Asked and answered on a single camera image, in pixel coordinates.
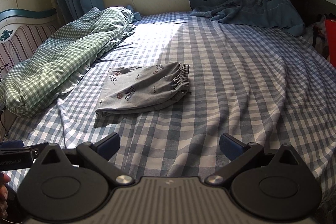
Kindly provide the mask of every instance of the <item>blue and white plaid sheet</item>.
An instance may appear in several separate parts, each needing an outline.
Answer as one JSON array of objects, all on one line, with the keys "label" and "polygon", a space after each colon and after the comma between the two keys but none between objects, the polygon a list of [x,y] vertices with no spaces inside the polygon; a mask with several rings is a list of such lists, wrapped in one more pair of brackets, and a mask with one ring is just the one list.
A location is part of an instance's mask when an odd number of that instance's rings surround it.
[{"label": "blue and white plaid sheet", "polygon": [[[110,67],[181,62],[190,92],[160,111],[96,116]],[[291,143],[336,204],[336,70],[304,40],[283,30],[229,25],[190,13],[144,17],[135,34],[95,62],[78,86],[34,119],[18,118],[11,139],[73,148],[111,132],[111,159],[130,175],[200,176],[228,163],[218,147],[226,132],[270,148]],[[8,172],[17,189],[26,170]]]}]

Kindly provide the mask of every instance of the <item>finger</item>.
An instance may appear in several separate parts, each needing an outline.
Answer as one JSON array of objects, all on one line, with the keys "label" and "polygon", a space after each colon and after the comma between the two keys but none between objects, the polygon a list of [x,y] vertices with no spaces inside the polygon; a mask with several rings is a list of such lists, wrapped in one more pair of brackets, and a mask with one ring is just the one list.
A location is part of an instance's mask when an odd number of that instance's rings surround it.
[{"label": "finger", "polygon": [[3,174],[3,179],[2,179],[2,183],[8,183],[11,181],[11,178],[9,175],[7,174]]},{"label": "finger", "polygon": [[8,204],[6,201],[2,201],[0,202],[0,209],[1,209],[1,213],[3,213],[4,211],[6,211],[8,208]]},{"label": "finger", "polygon": [[0,188],[0,200],[6,201],[8,198],[8,190],[6,186],[2,185]]},{"label": "finger", "polygon": [[7,218],[8,217],[8,214],[7,214],[7,212],[6,211],[4,211],[3,213],[2,213],[2,218]]}]

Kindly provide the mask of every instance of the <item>teal headboard trim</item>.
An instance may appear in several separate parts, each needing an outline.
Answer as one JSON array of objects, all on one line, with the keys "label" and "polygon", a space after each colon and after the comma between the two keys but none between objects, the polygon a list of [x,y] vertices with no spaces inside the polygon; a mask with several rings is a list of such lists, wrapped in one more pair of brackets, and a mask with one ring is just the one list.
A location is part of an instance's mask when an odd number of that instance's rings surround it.
[{"label": "teal headboard trim", "polygon": [[50,9],[42,12],[29,11],[23,9],[9,9],[0,12],[0,21],[9,17],[45,18],[55,14],[56,9]]}]

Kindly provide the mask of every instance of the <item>headboard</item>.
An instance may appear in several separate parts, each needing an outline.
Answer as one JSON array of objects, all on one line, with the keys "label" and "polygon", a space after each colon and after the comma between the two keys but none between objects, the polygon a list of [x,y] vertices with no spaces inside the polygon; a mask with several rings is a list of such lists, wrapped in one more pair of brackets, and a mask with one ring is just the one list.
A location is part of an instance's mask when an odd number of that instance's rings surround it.
[{"label": "headboard", "polygon": [[[10,9],[0,12],[0,72],[4,77],[15,64],[27,60],[60,24],[55,9],[34,12],[22,9]],[[0,112],[0,141],[4,139],[16,115],[5,110]]]}]

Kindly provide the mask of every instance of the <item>striped headboard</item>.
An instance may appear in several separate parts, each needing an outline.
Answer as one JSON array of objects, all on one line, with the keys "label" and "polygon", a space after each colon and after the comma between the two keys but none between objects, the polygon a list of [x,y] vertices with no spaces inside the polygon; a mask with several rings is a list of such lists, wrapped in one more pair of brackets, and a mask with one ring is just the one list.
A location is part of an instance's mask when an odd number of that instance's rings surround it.
[{"label": "striped headboard", "polygon": [[11,16],[1,19],[0,13],[0,79],[19,62],[30,58],[36,49],[58,28],[54,9],[45,12],[21,10],[20,15],[12,11]]}]

